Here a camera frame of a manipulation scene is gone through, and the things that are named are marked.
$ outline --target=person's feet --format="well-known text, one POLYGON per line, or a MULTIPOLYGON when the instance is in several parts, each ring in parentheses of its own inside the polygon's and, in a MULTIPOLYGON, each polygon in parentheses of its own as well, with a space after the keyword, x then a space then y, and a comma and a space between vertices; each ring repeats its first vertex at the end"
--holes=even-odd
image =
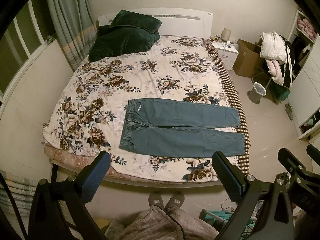
POLYGON ((176 206, 180 208, 184 202, 184 195, 181 192, 176 192, 172 195, 168 203, 165 205, 164 209, 170 206, 176 206))
POLYGON ((154 192, 149 195, 149 206, 164 207, 160 193, 154 192))

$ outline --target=dark green pillow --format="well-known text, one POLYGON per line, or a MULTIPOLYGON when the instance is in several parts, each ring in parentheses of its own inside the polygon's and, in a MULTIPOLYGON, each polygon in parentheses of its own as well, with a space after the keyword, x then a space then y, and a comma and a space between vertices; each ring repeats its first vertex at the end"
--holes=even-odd
POLYGON ((98 28, 98 37, 110 33, 112 30, 110 30, 110 25, 103 25, 99 26, 98 28))
POLYGON ((141 28, 150 33, 154 33, 159 29, 161 24, 162 22, 160 20, 152 16, 122 10, 113 19, 110 28, 112 29, 119 26, 127 26, 141 28))
POLYGON ((158 31, 150 33, 140 28, 116 28, 97 38, 89 51, 89 60, 94 62, 105 57, 149 51, 159 38, 158 31))

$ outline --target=window frame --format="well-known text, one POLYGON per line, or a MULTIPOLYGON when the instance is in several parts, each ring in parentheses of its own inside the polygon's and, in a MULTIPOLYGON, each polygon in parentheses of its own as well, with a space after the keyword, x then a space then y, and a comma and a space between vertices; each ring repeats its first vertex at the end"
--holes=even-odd
POLYGON ((25 72, 28 70, 28 68, 31 66, 31 64, 37 59, 37 57, 48 47, 48 44, 46 43, 46 41, 44 40, 44 38, 42 37, 41 31, 39 29, 38 23, 37 23, 37 19, 35 16, 35 13, 33 11, 33 7, 32 7, 32 2, 31 0, 28 1, 28 9, 29 9, 29 13, 30 13, 30 17, 31 17, 31 21, 33 24, 33 28, 36 31, 37 37, 40 41, 40 46, 32 53, 30 54, 26 43, 23 39, 23 36, 20 32, 20 28, 19 28, 19 24, 17 21, 17 18, 15 17, 13 19, 13 23, 14 23, 14 27, 15 30, 18 34, 20 43, 25 51, 25 53, 27 54, 28 59, 21 65, 20 69, 17 71, 17 73, 13 76, 13 78, 11 79, 8 87, 6 88, 5 91, 1 91, 0 90, 0 102, 2 103, 2 105, 0 106, 0 118, 3 114, 4 108, 6 106, 6 104, 8 103, 10 96, 12 95, 15 87, 17 86, 17 84, 19 83, 20 79, 23 77, 23 75, 25 74, 25 72))

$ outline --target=cable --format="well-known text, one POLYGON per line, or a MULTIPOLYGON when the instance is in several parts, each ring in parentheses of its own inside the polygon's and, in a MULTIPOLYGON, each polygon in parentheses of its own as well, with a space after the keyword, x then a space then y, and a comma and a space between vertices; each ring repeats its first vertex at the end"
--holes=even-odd
POLYGON ((231 211, 234 212, 235 209, 233 208, 233 202, 231 201, 231 211))
POLYGON ((230 199, 230 198, 227 198, 227 199, 225 199, 222 203, 221 203, 221 209, 228 209, 228 208, 231 208, 232 206, 230 206, 230 207, 227 207, 227 208, 223 208, 222 207, 222 205, 223 205, 223 203, 225 203, 228 199, 230 199))

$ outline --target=blue gripper pad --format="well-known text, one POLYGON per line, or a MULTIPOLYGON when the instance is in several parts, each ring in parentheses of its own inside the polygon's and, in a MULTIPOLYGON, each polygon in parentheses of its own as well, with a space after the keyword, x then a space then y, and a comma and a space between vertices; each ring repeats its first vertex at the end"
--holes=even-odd
POLYGON ((101 151, 94 161, 85 166, 78 175, 77 186, 81 191, 81 202, 88 203, 92 200, 100 183, 110 168, 110 154, 101 151))
POLYGON ((212 167, 228 193, 230 200, 240 203, 246 188, 246 182, 241 170, 232 165, 222 152, 215 152, 212 155, 212 167))

